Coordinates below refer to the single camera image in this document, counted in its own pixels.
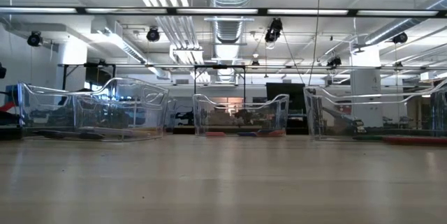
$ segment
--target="transparent plastic bin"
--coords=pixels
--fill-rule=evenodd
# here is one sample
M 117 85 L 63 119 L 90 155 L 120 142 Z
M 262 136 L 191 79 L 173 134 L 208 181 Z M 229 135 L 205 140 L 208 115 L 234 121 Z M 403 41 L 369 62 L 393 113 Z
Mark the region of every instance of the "transparent plastic bin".
M 168 105 L 166 107 L 166 117 L 165 117 L 165 133 L 173 134 L 175 127 L 175 106 L 177 100 L 175 98 L 168 99 Z
M 112 78 L 99 91 L 19 83 L 20 124 L 32 139 L 134 141 L 163 136 L 168 90 Z
M 337 96 L 305 87 L 309 134 L 313 140 L 447 143 L 447 80 L 432 89 Z
M 282 137 L 286 135 L 289 95 L 266 103 L 215 103 L 193 96 L 194 125 L 199 136 Z

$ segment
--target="security camera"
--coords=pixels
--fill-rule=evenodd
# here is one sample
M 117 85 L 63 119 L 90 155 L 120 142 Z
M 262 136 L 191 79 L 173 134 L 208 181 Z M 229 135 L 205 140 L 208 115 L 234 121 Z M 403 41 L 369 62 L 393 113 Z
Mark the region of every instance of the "security camera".
M 32 31 L 27 41 L 29 46 L 39 47 L 43 44 L 43 39 L 39 31 Z
M 0 63 L 0 79 L 5 78 L 6 76 L 6 68 L 4 68 Z
M 266 43 L 274 43 L 281 35 L 282 30 L 282 22 L 281 18 L 274 18 L 272 24 L 267 30 L 265 34 L 265 42 Z
M 405 33 L 400 33 L 399 35 L 393 37 L 393 43 L 406 43 L 408 41 L 408 36 Z
M 160 33 L 158 27 L 151 27 L 147 32 L 146 38 L 149 42 L 156 42 L 160 40 Z
M 342 64 L 342 60 L 340 57 L 334 57 L 328 60 L 328 64 L 326 64 L 327 67 L 330 67 L 331 70 L 335 69 L 336 67 L 340 66 Z

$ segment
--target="ventilation duct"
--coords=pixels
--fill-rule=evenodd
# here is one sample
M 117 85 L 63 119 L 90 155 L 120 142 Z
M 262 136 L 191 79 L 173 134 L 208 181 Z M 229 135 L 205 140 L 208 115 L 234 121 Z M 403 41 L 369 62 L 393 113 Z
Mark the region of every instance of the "ventilation duct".
M 219 8 L 240 8 L 249 5 L 250 0 L 210 0 L 211 7 Z M 244 31 L 243 21 L 216 21 L 213 22 L 214 40 L 216 43 L 225 45 L 215 45 L 214 52 L 216 56 L 224 60 L 233 60 L 239 53 L 239 45 L 231 45 L 232 43 L 240 43 L 242 40 L 242 32 Z M 219 70 L 218 74 L 223 81 L 229 81 L 231 76 L 228 74 L 233 71 Z
M 422 5 L 421 9 L 427 10 L 444 10 L 447 7 L 447 0 L 429 0 Z M 407 29 L 413 28 L 416 25 L 428 20 L 427 18 L 411 18 L 411 19 L 398 19 L 386 26 L 382 27 L 378 31 L 375 31 L 365 38 L 366 45 L 376 45 L 385 40 L 399 35 Z

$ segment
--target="metal frame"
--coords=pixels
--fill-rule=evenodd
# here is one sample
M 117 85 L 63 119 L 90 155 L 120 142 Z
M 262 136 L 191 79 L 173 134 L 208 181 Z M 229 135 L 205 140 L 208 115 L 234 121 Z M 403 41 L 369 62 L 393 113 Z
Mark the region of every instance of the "metal frame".
M 276 13 L 274 10 L 285 10 Z M 362 15 L 359 11 L 393 11 L 396 14 Z M 433 12 L 421 15 L 417 12 Z M 183 15 L 244 17 L 375 17 L 375 18 L 438 18 L 446 19 L 447 10 L 353 9 L 353 8 L 210 8 L 210 7 L 79 7 L 79 6 L 0 6 L 0 14 L 8 15 Z
M 109 67 L 112 66 L 113 71 L 112 71 L 112 78 L 114 78 L 117 75 L 117 65 L 116 64 L 92 64 L 92 63 L 85 63 L 85 64 L 59 64 L 59 67 L 64 67 L 64 76 L 62 77 L 62 89 L 65 90 L 66 88 L 66 83 L 67 83 L 67 77 L 70 76 L 70 74 L 75 71 L 75 69 L 77 69 L 78 67 L 94 67 L 94 68 L 98 68 L 98 67 Z M 73 70 L 71 70 L 69 73 L 67 73 L 68 67 L 75 67 Z
M 69 64 L 69 66 L 85 66 L 86 64 Z M 298 69 L 298 70 L 447 70 L 447 66 L 337 66 L 333 68 L 331 66 L 305 66 L 305 65 L 259 65 L 259 66 L 245 66 L 245 65 L 224 65 L 224 64 L 203 64 L 203 65 L 186 65 L 186 64 L 107 64 L 105 66 L 115 66 L 116 68 L 213 68 L 213 69 L 225 69 L 225 68 L 243 68 L 243 69 Z
M 205 70 L 200 72 L 199 75 L 197 76 L 197 69 L 198 68 L 204 68 Z M 236 69 L 236 68 L 241 68 L 244 71 L 244 76 L 242 77 L 242 79 L 244 79 L 244 103 L 246 103 L 247 100 L 247 91 L 246 91 L 246 82 L 245 82 L 245 74 L 247 73 L 247 67 L 244 65 L 234 65 L 234 66 L 227 66 L 227 65 L 222 65 L 222 64 L 217 64 L 217 65 L 195 65 L 194 66 L 194 94 L 197 94 L 197 78 L 200 77 L 200 75 L 202 75 L 208 68 L 212 68 L 214 70 L 225 70 L 228 68 L 232 68 L 232 69 Z

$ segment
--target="wooden table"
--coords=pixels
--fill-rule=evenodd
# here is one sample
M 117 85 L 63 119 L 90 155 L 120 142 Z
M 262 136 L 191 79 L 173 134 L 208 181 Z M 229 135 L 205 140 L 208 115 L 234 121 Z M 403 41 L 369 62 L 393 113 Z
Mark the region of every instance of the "wooden table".
M 447 149 L 305 137 L 0 142 L 0 223 L 446 223 Z

